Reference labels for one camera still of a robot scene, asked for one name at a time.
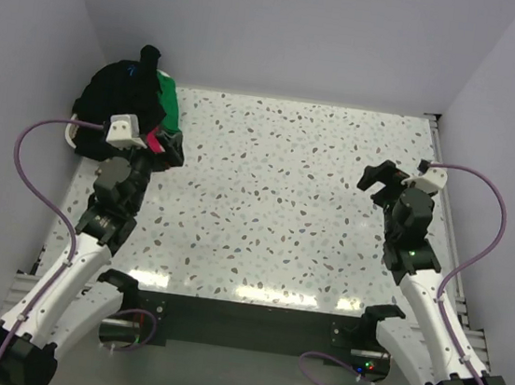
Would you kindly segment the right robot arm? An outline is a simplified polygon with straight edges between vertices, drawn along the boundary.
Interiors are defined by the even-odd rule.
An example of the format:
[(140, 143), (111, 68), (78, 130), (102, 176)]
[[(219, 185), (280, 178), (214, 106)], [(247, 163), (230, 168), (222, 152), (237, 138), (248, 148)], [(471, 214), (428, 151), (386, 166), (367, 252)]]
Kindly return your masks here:
[(386, 160), (368, 166), (358, 188), (382, 188), (371, 196), (383, 210), (383, 262), (408, 301), (423, 335), (417, 341), (396, 305), (365, 309), (357, 327), (359, 342), (375, 351), (383, 347), (410, 385), (506, 385), (493, 376), (468, 340), (446, 291), (444, 275), (428, 240), (434, 197), (447, 183), (441, 164), (421, 162), (411, 176)]

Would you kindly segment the black t-shirt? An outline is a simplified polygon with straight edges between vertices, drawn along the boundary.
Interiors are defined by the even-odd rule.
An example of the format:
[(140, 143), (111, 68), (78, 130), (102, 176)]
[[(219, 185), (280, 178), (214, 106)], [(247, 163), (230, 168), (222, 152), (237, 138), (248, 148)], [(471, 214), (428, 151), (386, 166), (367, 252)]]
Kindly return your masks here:
[(137, 61), (112, 62), (98, 71), (73, 104), (72, 114), (78, 120), (107, 125), (117, 115), (138, 116), (141, 138), (158, 129), (157, 139), (164, 148), (155, 154), (155, 171), (163, 172), (180, 167), (185, 158), (182, 147), (183, 133), (170, 132), (161, 125), (165, 112), (159, 103), (157, 78), (160, 51), (152, 45), (142, 47)]

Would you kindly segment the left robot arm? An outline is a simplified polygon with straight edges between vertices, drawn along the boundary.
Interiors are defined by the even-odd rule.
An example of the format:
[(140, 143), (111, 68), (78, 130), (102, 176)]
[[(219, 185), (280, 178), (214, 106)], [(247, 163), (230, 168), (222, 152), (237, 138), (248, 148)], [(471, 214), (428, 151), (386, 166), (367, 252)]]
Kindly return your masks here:
[(62, 357), (112, 313), (137, 310), (137, 283), (108, 271), (88, 296), (82, 291), (111, 263), (136, 227), (150, 175), (151, 156), (134, 152), (100, 165), (88, 209), (69, 230), (70, 242), (48, 272), (0, 318), (0, 385), (49, 385)]

